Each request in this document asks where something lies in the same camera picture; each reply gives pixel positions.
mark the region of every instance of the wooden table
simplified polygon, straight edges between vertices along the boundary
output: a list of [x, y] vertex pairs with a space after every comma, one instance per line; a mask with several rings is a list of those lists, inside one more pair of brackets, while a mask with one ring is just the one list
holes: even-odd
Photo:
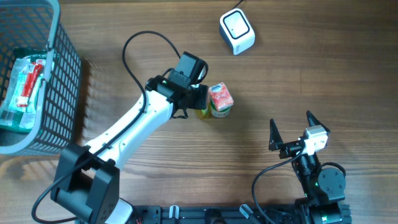
[[[108, 129], [137, 100], [139, 89], [121, 62], [130, 35], [156, 30], [180, 52], [210, 66], [203, 82], [225, 82], [235, 104], [223, 119], [189, 111], [160, 127], [121, 173], [121, 197], [134, 205], [252, 203], [251, 183], [280, 162], [268, 151], [269, 120], [293, 141], [311, 110], [332, 133], [321, 162], [347, 170], [346, 200], [354, 223], [398, 218], [398, 6], [396, 1], [247, 1], [256, 43], [233, 56], [218, 21], [236, 1], [162, 1], [62, 5], [62, 22], [83, 60], [76, 127], [80, 143]], [[177, 64], [160, 37], [140, 36], [127, 48], [145, 83]], [[30, 209], [52, 183], [57, 157], [0, 157], [0, 223], [32, 223]], [[303, 197], [291, 166], [257, 183], [261, 203]], [[70, 214], [49, 199], [46, 219]]]

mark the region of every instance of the power cord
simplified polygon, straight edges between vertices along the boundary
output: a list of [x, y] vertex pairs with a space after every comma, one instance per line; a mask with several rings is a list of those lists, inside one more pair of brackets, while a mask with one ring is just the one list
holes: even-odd
[[72, 218], [66, 218], [66, 219], [62, 219], [62, 220], [54, 220], [54, 221], [47, 221], [47, 220], [43, 220], [39, 217], [37, 217], [37, 207], [39, 206], [40, 202], [43, 201], [44, 197], [47, 196], [56, 186], [58, 186], [58, 184], [60, 184], [63, 180], [65, 180], [67, 177], [69, 177], [70, 175], [72, 175], [74, 172], [76, 172], [77, 170], [80, 170], [83, 166], [87, 165], [87, 163], [89, 163], [92, 159], [96, 158], [99, 154], [101, 154], [104, 150], [106, 150], [109, 145], [111, 145], [113, 142], [115, 142], [115, 140], [117, 140], [123, 133], [125, 133], [139, 118], [140, 116], [144, 113], [146, 105], [147, 105], [147, 95], [145, 93], [145, 89], [144, 87], [142, 87], [142, 85], [140, 84], [139, 80], [136, 78], [136, 76], [131, 72], [130, 68], [128, 67], [127, 63], [126, 63], [126, 47], [127, 45], [130, 43], [130, 41], [137, 37], [138, 35], [141, 34], [155, 34], [160, 36], [161, 38], [165, 39], [174, 49], [175, 53], [177, 54], [177, 56], [180, 58], [180, 54], [178, 52], [178, 50], [175, 48], [174, 44], [168, 39], [166, 38], [164, 35], [155, 32], [155, 31], [141, 31], [138, 32], [134, 35], [132, 35], [130, 38], [128, 38], [128, 40], [126, 41], [126, 43], [124, 44], [123, 47], [123, 52], [122, 52], [122, 61], [123, 61], [123, 65], [126, 68], [127, 72], [130, 74], [130, 76], [132, 77], [132, 79], [135, 81], [135, 83], [137, 83], [141, 93], [142, 93], [142, 97], [143, 97], [143, 104], [142, 104], [142, 108], [139, 110], [137, 116], [125, 127], [123, 128], [123, 130], [119, 133], [117, 133], [117, 135], [115, 135], [115, 137], [113, 137], [111, 140], [109, 140], [108, 143], [104, 144], [104, 146], [96, 151], [93, 155], [91, 155], [89, 158], [87, 158], [86, 160], [84, 160], [83, 162], [79, 163], [79, 165], [77, 165], [74, 169], [72, 169], [71, 171], [67, 172], [67, 174], [63, 175], [62, 177], [60, 177], [59, 179], [57, 179], [56, 181], [54, 181], [54, 183], [52, 183], [49, 187], [47, 187], [47, 189], [45, 189], [45, 191], [37, 198], [36, 202], [33, 204], [32, 207], [32, 218], [33, 220], [35, 220], [38, 223], [65, 223], [65, 222], [70, 222], [70, 221], [74, 221], [77, 220], [78, 217], [72, 217]]
[[261, 215], [263, 215], [263, 216], [266, 218], [266, 220], [267, 220], [269, 223], [271, 223], [271, 224], [275, 224], [275, 222], [272, 221], [272, 220], [267, 216], [267, 214], [262, 210], [262, 208], [261, 208], [260, 205], [259, 205], [259, 202], [257, 201], [257, 198], [256, 198], [256, 182], [257, 182], [257, 180], [258, 180], [263, 174], [265, 174], [267, 171], [270, 171], [270, 170], [275, 169], [275, 168], [277, 168], [277, 167], [280, 167], [280, 166], [283, 166], [283, 165], [288, 164], [288, 163], [290, 163], [290, 162], [293, 162], [294, 160], [296, 160], [297, 158], [299, 158], [299, 157], [301, 156], [301, 154], [303, 153], [303, 150], [304, 150], [304, 148], [302, 148], [302, 149], [300, 150], [300, 152], [298, 152], [298, 154], [296, 154], [296, 156], [293, 157], [293, 158], [291, 158], [291, 159], [288, 159], [288, 160], [286, 160], [286, 161], [284, 161], [284, 162], [280, 162], [280, 163], [278, 163], [278, 164], [275, 164], [275, 165], [273, 165], [273, 166], [270, 166], [270, 167], [264, 169], [263, 171], [261, 171], [260, 173], [258, 173], [257, 176], [256, 176], [256, 177], [254, 178], [254, 180], [253, 180], [253, 184], [252, 184], [252, 186], [251, 186], [251, 195], [253, 196], [254, 203], [256, 204], [256, 207], [257, 207], [257, 209], [260, 211]]
[[238, 2], [232, 9], [238, 7], [244, 0], [240, 0], [240, 2]]

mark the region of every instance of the basket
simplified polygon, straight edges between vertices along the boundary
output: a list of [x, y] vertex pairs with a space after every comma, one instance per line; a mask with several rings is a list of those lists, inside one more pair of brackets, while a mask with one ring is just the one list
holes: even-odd
[[81, 82], [81, 61], [60, 22], [58, 1], [0, 0], [0, 103], [7, 94], [15, 48], [46, 50], [47, 63], [33, 129], [0, 129], [0, 154], [56, 154], [73, 136]]

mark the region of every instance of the table surface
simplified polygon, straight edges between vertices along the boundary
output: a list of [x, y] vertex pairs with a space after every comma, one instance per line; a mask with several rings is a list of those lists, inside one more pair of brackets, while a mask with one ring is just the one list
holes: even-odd
[[[331, 129], [321, 162], [347, 170], [354, 223], [398, 218], [398, 6], [396, 1], [247, 1], [254, 46], [233, 56], [218, 31], [236, 1], [64, 4], [62, 22], [83, 61], [76, 136], [84, 144], [108, 129], [140, 92], [121, 61], [130, 35], [156, 30], [180, 52], [207, 61], [206, 85], [225, 82], [235, 104], [223, 119], [173, 119], [155, 131], [121, 172], [120, 196], [134, 205], [252, 203], [251, 183], [280, 162], [268, 151], [269, 120], [286, 141], [308, 126], [306, 110]], [[178, 60], [160, 37], [127, 48], [145, 83]], [[30, 209], [52, 183], [57, 157], [0, 157], [0, 223], [33, 223]], [[303, 197], [291, 166], [257, 183], [261, 203]], [[49, 199], [46, 219], [70, 214]]]

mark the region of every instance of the blue-gray basket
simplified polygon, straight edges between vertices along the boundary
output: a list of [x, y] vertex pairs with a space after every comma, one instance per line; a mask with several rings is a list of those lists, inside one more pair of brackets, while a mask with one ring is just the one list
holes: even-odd
[[56, 154], [73, 136], [81, 80], [80, 58], [60, 22], [58, 1], [0, 0], [0, 103], [7, 94], [15, 48], [46, 50], [47, 63], [32, 131], [0, 129], [0, 154]]

